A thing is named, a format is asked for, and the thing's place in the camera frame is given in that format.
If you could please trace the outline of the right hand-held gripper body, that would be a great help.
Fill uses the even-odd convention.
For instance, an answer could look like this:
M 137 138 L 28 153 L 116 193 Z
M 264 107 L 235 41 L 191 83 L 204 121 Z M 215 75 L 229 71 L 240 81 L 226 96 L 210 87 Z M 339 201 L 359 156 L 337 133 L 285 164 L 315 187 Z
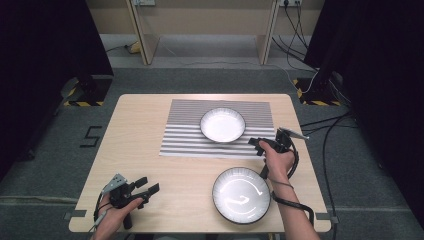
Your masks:
M 302 140 L 309 139 L 308 136 L 304 136 L 301 133 L 298 133 L 291 129 L 283 128 L 283 127 L 278 128 L 278 130 L 276 131 L 274 140 L 261 138 L 261 141 L 266 142 L 277 153 L 285 153 L 285 152 L 288 152 L 289 150 L 293 152 L 295 160 L 294 160 L 293 166 L 288 171 L 288 178 L 292 177 L 299 163 L 299 154 L 293 142 L 294 138 L 302 139 Z

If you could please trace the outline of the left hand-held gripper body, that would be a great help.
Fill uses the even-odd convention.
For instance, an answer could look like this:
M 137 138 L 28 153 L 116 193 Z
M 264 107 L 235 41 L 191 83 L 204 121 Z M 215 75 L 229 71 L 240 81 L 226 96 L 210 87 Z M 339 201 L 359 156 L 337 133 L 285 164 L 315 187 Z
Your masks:
M 121 174 L 115 174 L 109 183 L 102 190 L 103 194 L 109 195 L 108 204 L 114 208 L 121 209 L 136 199 L 132 191 L 136 188 L 134 182 L 128 183 L 127 179 Z

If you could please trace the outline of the small white bowl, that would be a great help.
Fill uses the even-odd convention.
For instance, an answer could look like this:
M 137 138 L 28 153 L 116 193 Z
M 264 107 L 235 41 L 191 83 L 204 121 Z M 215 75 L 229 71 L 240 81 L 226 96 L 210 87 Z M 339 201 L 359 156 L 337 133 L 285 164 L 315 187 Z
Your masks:
M 239 139 L 245 128 L 243 116 L 230 108 L 211 109 L 200 120 L 201 133 L 218 143 L 230 143 Z

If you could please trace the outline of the large white dark-rimmed bowl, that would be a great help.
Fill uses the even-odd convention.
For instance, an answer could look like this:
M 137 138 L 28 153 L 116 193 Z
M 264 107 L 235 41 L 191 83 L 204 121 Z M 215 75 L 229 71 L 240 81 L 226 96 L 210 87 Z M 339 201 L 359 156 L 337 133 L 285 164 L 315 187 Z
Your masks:
M 270 207 L 270 189 L 255 171 L 234 167 L 222 172 L 212 188 L 216 210 L 235 224 L 253 224 L 261 220 Z

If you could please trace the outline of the person's right hand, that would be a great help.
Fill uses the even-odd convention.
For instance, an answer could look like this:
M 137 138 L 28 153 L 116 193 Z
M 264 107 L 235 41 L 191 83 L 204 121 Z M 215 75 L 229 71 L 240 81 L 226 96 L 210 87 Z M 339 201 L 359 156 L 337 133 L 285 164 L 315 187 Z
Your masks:
M 261 141 L 260 147 L 265 150 L 265 164 L 268 168 L 268 179 L 289 183 L 288 171 L 293 166 L 295 157 L 292 151 L 277 153 L 266 142 Z

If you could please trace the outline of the person's left hand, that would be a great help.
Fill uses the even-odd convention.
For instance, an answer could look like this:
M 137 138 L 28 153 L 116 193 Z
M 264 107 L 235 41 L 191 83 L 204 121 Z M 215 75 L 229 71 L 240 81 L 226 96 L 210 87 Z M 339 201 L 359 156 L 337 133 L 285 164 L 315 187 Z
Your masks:
M 107 213 L 103 217 L 100 224 L 97 226 L 96 231 L 100 229 L 101 231 L 112 231 L 116 233 L 120 229 L 125 217 L 133 210 L 137 209 L 143 201 L 142 198 L 137 198 L 129 203 L 126 207 L 117 209 L 114 208 L 111 204 L 108 204 L 108 200 L 109 195 L 106 194 L 103 196 L 100 202 L 102 209 L 99 210 L 99 214 L 102 214 L 104 211 L 107 211 Z

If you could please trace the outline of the thin black wrist band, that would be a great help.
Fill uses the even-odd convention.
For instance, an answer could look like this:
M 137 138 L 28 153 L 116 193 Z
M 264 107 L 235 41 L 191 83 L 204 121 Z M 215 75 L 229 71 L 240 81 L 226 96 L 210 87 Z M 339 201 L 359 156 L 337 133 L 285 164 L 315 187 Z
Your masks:
M 291 189 L 294 190 L 294 187 L 291 184 L 289 184 L 289 183 L 279 182 L 279 181 L 275 181 L 275 180 L 272 180 L 272 179 L 269 179 L 269 181 L 271 183 L 274 183 L 274 184 L 280 184 L 280 185 L 284 185 L 284 186 L 290 187 Z

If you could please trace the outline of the grey tape strip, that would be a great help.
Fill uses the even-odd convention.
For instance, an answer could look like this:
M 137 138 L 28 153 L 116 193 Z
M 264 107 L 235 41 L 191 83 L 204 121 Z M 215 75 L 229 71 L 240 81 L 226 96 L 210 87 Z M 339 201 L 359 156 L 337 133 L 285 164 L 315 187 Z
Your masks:
M 338 224 L 339 218 L 337 216 L 333 216 L 329 213 L 315 213 L 316 220 L 328 220 L 332 224 Z
M 87 210 L 73 210 L 72 212 L 66 212 L 63 216 L 64 220 L 71 220 L 73 217 L 85 217 Z

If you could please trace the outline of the stand base with hazard tape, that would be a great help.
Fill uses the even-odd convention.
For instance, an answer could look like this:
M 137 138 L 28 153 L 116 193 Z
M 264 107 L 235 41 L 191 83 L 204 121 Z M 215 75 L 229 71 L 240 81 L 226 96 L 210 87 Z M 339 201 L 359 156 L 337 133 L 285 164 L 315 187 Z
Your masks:
M 65 106 L 102 106 L 111 86 L 111 78 L 93 78 L 88 82 L 77 80 L 65 98 Z
M 329 85 L 313 87 L 312 78 L 298 78 L 293 81 L 298 99 L 303 105 L 340 106 Z

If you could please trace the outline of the grey striped placemat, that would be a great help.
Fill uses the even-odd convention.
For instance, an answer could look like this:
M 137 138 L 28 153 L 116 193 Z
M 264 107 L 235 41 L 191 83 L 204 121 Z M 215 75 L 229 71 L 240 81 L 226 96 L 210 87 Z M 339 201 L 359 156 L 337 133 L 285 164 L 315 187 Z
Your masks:
M 201 131 L 201 120 L 211 110 L 235 110 L 245 121 L 239 138 L 219 143 L 207 138 Z M 250 138 L 275 136 L 269 102 L 184 100 L 173 99 L 165 126 L 161 156 L 209 157 L 227 159 L 259 159 Z

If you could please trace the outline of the light wooden panel leg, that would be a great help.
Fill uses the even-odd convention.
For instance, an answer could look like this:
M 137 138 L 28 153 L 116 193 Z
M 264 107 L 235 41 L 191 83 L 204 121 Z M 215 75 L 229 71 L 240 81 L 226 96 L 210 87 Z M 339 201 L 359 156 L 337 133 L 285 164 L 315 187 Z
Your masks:
M 147 21 L 147 10 L 155 6 L 134 6 L 131 0 L 126 0 L 130 19 L 138 42 L 141 44 L 141 57 L 145 65 L 150 65 L 158 46 L 160 37 L 149 27 Z
M 260 33 L 256 34 L 255 44 L 257 47 L 259 63 L 265 65 L 268 61 L 272 36 L 279 11 L 279 0 L 264 0 L 267 8 L 260 13 Z

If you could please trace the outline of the black curtain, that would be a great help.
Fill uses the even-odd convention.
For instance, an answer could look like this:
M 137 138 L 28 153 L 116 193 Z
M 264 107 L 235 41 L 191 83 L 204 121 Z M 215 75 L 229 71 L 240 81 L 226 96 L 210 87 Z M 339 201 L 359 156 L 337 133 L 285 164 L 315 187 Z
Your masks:
M 68 80 L 112 73 L 86 0 L 0 0 L 0 181 Z
M 343 77 L 371 149 L 424 229 L 424 0 L 324 0 L 306 62 Z

